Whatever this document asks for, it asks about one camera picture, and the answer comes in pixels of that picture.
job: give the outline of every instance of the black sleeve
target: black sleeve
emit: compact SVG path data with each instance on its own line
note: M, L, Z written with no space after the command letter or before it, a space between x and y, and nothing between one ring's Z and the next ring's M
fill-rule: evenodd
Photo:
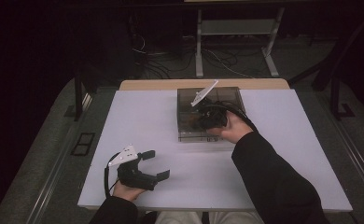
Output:
M138 217L135 204L118 198L107 198L95 213L90 224L134 224Z
M260 217L270 223L329 223L313 185L259 133L237 142L231 158Z

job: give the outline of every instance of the hand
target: hand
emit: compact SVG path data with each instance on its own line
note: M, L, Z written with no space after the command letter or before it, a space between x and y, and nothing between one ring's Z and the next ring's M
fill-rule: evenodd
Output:
M232 112L227 111L226 117L228 118L228 124L226 127L208 129L207 132L213 135L219 135L234 144L236 144L238 140L247 133L253 132L251 127Z
M145 189L135 189L122 185L120 181L116 182L112 196L116 196L127 201L134 201L138 196L145 192Z

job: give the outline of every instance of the person's left hand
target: person's left hand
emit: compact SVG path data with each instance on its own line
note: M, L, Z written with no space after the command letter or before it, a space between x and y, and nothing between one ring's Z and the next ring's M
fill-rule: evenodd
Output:
M135 189L122 185L120 181L116 182L112 196L116 196L127 201L134 201L138 196L145 192L145 189Z

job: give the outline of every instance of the white table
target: white table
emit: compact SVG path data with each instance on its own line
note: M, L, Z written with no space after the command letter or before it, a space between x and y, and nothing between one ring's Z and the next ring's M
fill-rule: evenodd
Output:
M317 189L325 211L351 211L343 189L294 90L241 90L245 110L260 133ZM146 210L246 211L254 206L231 160L233 144L178 142L176 90L117 91L93 157L78 205L104 201L104 168L109 158L133 144L156 150L141 161L146 174L170 169L169 179L135 202ZM110 169L109 180L117 176Z

